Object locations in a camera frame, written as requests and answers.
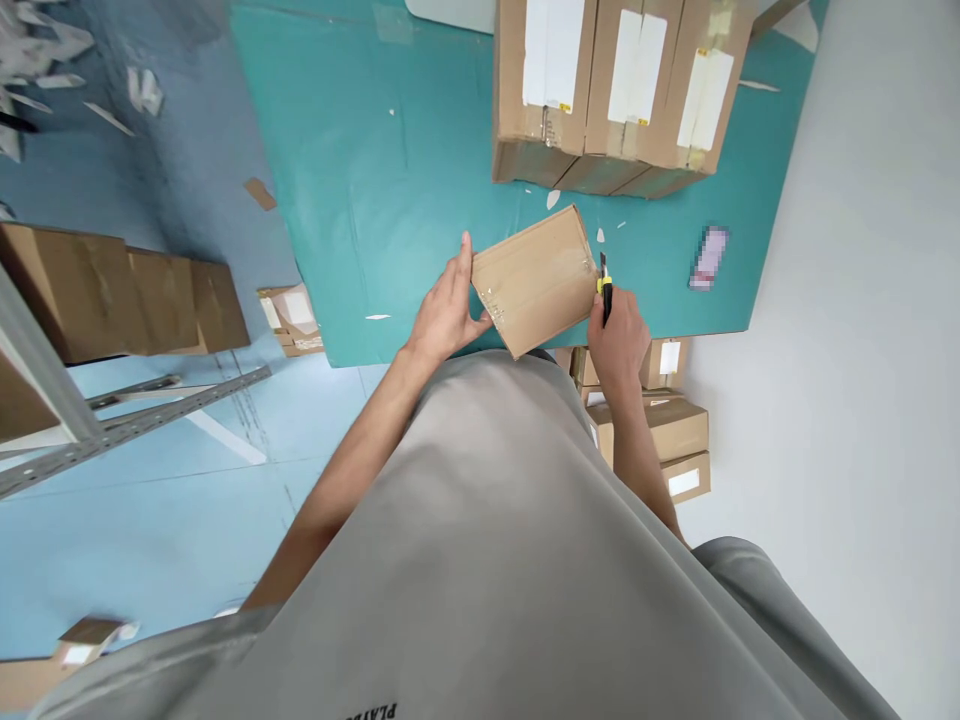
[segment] teal cutting mat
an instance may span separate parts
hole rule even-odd
[[[822,27],[827,0],[811,4]],[[232,27],[331,365],[392,360],[463,230],[483,250],[571,203],[654,337],[749,326],[813,68],[792,40],[750,49],[743,79],[781,92],[739,89],[716,176],[655,201],[563,193],[548,210],[546,189],[490,182],[491,37],[398,0],[247,0]],[[706,225],[731,238],[701,293],[687,280]],[[585,339],[581,324],[548,346]],[[491,331],[476,347],[502,344]]]

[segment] hand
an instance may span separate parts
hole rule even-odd
[[[603,298],[593,299],[587,327],[590,358],[597,370],[603,394],[611,405],[623,400],[640,400],[640,366],[650,348],[650,328],[640,316],[636,296],[613,288],[613,304],[607,326],[603,327]]]
[[[479,320],[470,317],[470,276],[473,244],[465,232],[460,254],[452,258],[437,284],[427,293],[413,323],[407,347],[437,367],[457,350],[469,345],[493,326],[484,310]]]

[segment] person's left hand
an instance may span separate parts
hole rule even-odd
[[[466,347],[493,325],[484,310],[479,320],[470,317],[470,276],[473,244],[463,233],[460,254],[447,263],[437,284],[427,293],[413,323],[407,346],[425,362],[440,366],[457,350]]]

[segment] cardboard piece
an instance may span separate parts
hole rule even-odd
[[[250,344],[243,311],[230,268],[218,263],[190,261],[198,343],[180,350],[184,355],[208,355]]]
[[[0,442],[30,435],[60,423],[33,386],[0,353]]]
[[[493,181],[552,188],[583,153],[597,0],[499,0]]]
[[[756,0],[683,3],[663,112],[666,152],[616,194],[659,198],[716,173],[756,18]]]
[[[263,180],[260,178],[250,178],[243,184],[243,187],[250,193],[250,197],[256,200],[257,204],[267,212],[277,206],[277,201],[274,200],[273,195],[270,194],[267,186],[263,184]]]
[[[137,284],[146,341],[131,355],[160,355],[197,345],[190,261],[152,250],[127,248]]]
[[[660,465],[674,505],[710,492],[710,453],[702,452]]]
[[[52,657],[0,661],[0,713],[30,710],[59,683],[96,660],[123,623],[84,618],[66,633]]]
[[[702,407],[676,399],[644,408],[660,462],[709,449],[710,426]]]
[[[640,368],[640,384],[649,390],[683,387],[690,338],[663,338],[650,343]]]
[[[574,205],[473,259],[473,286],[515,360],[589,317],[598,277]]]
[[[257,295],[284,355],[300,357],[323,352],[320,327],[302,283],[291,287],[262,288],[257,290]]]
[[[2,223],[0,261],[65,363],[123,355],[146,341],[120,238]]]
[[[561,190],[612,195],[651,167],[670,163],[665,113],[683,3],[599,0],[583,157]]]

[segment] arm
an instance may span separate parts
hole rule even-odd
[[[614,288],[606,327],[603,303],[597,295],[587,338],[613,416],[613,472],[686,545],[643,411],[640,365],[650,347],[650,329],[640,316],[634,294]]]
[[[479,320],[470,317],[472,268],[470,235],[464,233],[460,254],[424,298],[410,339],[330,458],[243,610],[287,601],[396,450],[430,377],[493,325],[486,312]]]

